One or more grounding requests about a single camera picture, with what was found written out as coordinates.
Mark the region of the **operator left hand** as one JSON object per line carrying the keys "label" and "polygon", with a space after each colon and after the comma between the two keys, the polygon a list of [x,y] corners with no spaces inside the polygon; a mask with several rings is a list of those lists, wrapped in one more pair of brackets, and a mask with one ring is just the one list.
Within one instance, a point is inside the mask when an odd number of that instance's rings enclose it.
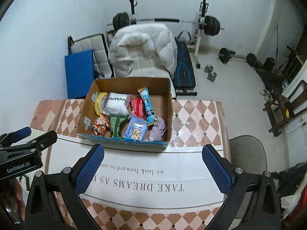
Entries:
{"label": "operator left hand", "polygon": [[24,223],[26,206],[23,201],[22,187],[17,179],[6,184],[4,191],[4,205],[14,224]]}

